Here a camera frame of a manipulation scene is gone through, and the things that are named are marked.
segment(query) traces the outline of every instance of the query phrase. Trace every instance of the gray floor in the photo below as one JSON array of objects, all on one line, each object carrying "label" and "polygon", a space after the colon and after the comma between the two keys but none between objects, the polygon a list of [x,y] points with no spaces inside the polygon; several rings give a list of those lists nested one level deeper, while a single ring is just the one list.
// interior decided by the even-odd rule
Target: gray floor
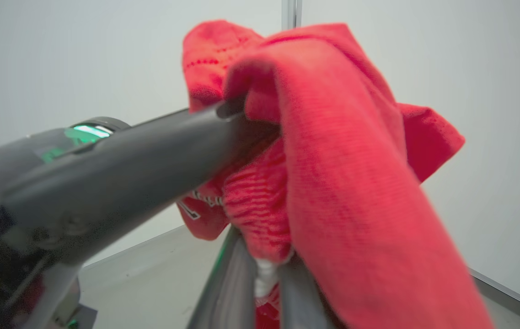
[{"label": "gray floor", "polygon": [[[98,310],[95,329],[182,329],[222,239],[191,237],[185,227],[86,267],[82,302]],[[520,329],[520,302],[476,280],[498,329]]]}]

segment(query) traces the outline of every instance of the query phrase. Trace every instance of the red cloth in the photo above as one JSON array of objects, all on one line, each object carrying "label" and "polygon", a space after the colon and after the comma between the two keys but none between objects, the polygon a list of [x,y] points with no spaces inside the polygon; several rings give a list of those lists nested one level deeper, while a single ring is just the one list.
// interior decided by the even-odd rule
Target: red cloth
[{"label": "red cloth", "polygon": [[254,257],[275,262],[292,243],[350,329],[492,327],[419,187],[463,137],[433,110],[395,102],[345,25],[264,39],[210,21],[185,38],[183,68],[192,111],[247,94],[247,116],[283,132],[181,202],[195,236],[214,239],[230,221]]}]

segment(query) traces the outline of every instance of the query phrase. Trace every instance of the white fabric tip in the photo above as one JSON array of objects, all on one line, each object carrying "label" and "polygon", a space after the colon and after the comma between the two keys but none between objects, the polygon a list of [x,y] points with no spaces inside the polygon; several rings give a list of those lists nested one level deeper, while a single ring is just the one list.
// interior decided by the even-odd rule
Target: white fabric tip
[{"label": "white fabric tip", "polygon": [[[286,264],[292,258],[295,252],[291,249],[289,256],[282,264]],[[278,283],[277,269],[280,264],[254,258],[257,264],[257,276],[254,283],[254,296],[256,298],[264,298],[270,294],[276,283]]]}]

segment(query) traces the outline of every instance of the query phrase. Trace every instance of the white wall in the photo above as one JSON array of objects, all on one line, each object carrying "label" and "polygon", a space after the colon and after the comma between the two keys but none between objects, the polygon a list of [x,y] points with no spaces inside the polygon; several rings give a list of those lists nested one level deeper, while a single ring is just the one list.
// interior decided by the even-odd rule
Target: white wall
[{"label": "white wall", "polygon": [[424,187],[469,266],[520,294],[520,0],[304,0],[303,25],[330,21],[465,135]]},{"label": "white wall", "polygon": [[[281,0],[0,0],[0,140],[187,106],[182,38],[208,19],[281,29]],[[170,208],[89,263],[182,225]]]}]

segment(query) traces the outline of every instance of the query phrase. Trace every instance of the red fabric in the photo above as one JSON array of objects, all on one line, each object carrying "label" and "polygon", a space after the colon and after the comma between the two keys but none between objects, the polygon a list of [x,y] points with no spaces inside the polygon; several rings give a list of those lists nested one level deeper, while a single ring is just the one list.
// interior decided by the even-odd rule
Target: red fabric
[{"label": "red fabric", "polygon": [[231,222],[254,257],[275,262],[292,243],[350,329],[492,327],[419,187],[463,137],[433,110],[395,102],[345,25],[264,39],[210,21],[185,38],[183,68],[192,111],[247,94],[247,116],[283,132],[182,201],[194,235]]}]

